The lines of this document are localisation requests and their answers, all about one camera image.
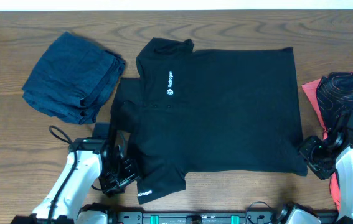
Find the black polo shirt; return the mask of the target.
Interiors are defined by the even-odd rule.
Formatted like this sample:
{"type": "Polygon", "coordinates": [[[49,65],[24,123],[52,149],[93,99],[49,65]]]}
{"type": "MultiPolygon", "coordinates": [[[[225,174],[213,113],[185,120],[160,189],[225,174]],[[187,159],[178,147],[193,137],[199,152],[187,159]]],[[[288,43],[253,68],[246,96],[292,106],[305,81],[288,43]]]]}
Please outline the black polo shirt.
{"type": "Polygon", "coordinates": [[[186,189],[190,172],[308,173],[292,47],[195,50],[153,38],[121,79],[111,123],[129,133],[138,202],[186,189]]]}

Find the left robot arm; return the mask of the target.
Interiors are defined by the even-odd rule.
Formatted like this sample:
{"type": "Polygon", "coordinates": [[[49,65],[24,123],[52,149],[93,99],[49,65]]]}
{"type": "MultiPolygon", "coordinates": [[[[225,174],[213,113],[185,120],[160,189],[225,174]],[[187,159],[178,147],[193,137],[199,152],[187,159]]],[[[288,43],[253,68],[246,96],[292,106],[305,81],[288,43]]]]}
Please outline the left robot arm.
{"type": "Polygon", "coordinates": [[[96,180],[111,197],[137,179],[135,161],[120,148],[106,139],[78,138],[71,143],[67,163],[46,198],[30,215],[16,215],[11,223],[117,223],[117,214],[109,206],[83,201],[96,180]]]}

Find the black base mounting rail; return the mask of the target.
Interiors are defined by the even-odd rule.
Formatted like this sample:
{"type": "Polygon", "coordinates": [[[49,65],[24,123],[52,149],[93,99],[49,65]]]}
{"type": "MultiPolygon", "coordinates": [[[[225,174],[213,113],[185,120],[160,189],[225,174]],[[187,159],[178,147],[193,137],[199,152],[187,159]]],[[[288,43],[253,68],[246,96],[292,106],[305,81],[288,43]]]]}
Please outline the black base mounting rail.
{"type": "Polygon", "coordinates": [[[312,211],[297,203],[287,203],[281,211],[249,206],[244,212],[116,212],[109,206],[93,203],[78,214],[79,224],[277,224],[335,223],[337,212],[312,211]]]}

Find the folded navy blue garment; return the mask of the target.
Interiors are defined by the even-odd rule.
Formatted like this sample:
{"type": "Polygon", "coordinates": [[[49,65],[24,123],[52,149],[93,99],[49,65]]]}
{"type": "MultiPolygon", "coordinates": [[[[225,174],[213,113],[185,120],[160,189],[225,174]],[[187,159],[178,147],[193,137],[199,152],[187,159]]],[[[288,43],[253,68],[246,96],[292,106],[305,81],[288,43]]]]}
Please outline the folded navy blue garment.
{"type": "Polygon", "coordinates": [[[125,67],[120,55],[65,32],[32,69],[22,97],[37,111],[63,122],[92,124],[125,67]]]}

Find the red and black patterned garment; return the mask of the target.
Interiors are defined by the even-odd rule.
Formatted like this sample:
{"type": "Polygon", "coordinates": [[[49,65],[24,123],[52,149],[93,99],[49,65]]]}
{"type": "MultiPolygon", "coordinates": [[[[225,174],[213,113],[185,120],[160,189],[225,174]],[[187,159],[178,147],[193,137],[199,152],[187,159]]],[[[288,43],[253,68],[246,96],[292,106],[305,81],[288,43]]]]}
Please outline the red and black patterned garment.
{"type": "Polygon", "coordinates": [[[314,95],[327,138],[338,116],[353,112],[353,72],[336,72],[330,73],[328,77],[322,77],[314,95]]]}

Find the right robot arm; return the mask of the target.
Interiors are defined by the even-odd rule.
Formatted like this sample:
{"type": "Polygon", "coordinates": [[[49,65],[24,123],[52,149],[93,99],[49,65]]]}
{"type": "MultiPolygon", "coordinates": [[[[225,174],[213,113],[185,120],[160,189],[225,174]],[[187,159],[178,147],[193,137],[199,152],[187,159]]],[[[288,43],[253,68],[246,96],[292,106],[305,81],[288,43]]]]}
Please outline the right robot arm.
{"type": "Polygon", "coordinates": [[[273,223],[353,223],[353,112],[338,116],[327,138],[310,136],[298,148],[308,167],[321,180],[337,176],[340,209],[337,214],[317,214],[297,203],[287,203],[273,223]]]}

